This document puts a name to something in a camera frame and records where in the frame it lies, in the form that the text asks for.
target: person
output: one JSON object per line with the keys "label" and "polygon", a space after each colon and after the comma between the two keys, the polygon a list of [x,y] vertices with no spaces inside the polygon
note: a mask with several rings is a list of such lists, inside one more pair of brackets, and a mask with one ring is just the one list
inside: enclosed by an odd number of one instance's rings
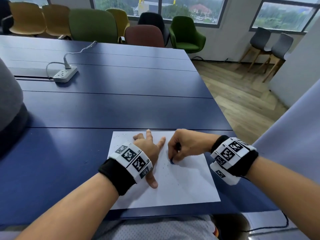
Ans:
{"label": "person", "polygon": [[[155,165],[166,139],[163,137],[154,144],[150,130],[147,130],[146,138],[143,134],[133,138],[134,145]],[[168,157],[179,163],[187,156],[210,152],[219,138],[220,135],[178,129],[168,142]],[[245,177],[304,234],[310,239],[319,239],[320,185],[260,156],[253,161]],[[207,216],[102,222],[117,201],[118,190],[121,188],[119,191],[122,191],[122,184],[125,184],[120,176],[116,178],[118,181],[113,178],[112,183],[105,174],[97,173],[42,214],[16,240],[215,238],[212,234],[214,225]],[[152,170],[146,180],[152,188],[158,187]]]}

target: hand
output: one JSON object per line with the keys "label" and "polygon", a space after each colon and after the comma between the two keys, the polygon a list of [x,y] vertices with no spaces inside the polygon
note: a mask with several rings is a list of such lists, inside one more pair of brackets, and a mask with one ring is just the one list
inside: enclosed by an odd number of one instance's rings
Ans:
{"label": "hand", "polygon": [[210,152],[219,135],[207,134],[187,129],[177,129],[168,143],[168,157],[175,164],[187,156]]}
{"label": "hand", "polygon": [[[134,145],[140,148],[150,159],[152,162],[153,167],[155,166],[156,162],[158,161],[160,150],[162,149],[163,145],[166,142],[166,138],[162,137],[158,144],[153,143],[153,137],[151,135],[151,131],[149,129],[146,130],[146,139],[144,138],[142,133],[135,135],[133,137]],[[149,173],[146,175],[147,183],[154,189],[158,188],[158,182],[156,181],[155,177],[153,176],[153,169],[150,170]]]}

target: white paper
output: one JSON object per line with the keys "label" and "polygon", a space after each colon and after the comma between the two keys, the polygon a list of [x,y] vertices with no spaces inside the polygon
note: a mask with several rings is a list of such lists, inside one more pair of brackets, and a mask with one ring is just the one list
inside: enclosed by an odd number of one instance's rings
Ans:
{"label": "white paper", "polygon": [[[108,156],[122,143],[134,142],[133,136],[138,133],[143,133],[146,138],[146,131],[114,131]],[[111,210],[220,201],[203,154],[186,157],[177,165],[171,164],[168,160],[168,141],[174,131],[151,131],[151,133],[155,144],[161,137],[166,137],[158,162],[153,169],[158,188],[151,188],[144,179],[133,185],[124,196],[120,196]]]}

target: electrical outlet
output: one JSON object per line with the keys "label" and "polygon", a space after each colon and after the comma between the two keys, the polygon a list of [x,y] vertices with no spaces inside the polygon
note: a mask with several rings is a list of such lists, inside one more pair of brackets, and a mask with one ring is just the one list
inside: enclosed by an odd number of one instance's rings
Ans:
{"label": "electrical outlet", "polygon": [[68,82],[71,77],[78,71],[75,65],[71,65],[70,69],[63,68],[57,74],[54,75],[53,80],[56,83],[66,83]]}

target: green chair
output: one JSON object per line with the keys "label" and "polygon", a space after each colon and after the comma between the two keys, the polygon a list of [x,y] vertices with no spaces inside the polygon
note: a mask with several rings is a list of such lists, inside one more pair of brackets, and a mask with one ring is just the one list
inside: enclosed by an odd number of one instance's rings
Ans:
{"label": "green chair", "polygon": [[175,16],[170,30],[171,44],[175,49],[196,53],[203,49],[206,37],[196,30],[193,19],[187,16]]}
{"label": "green chair", "polygon": [[117,43],[118,31],[114,16],[96,9],[71,9],[69,26],[74,40]]}

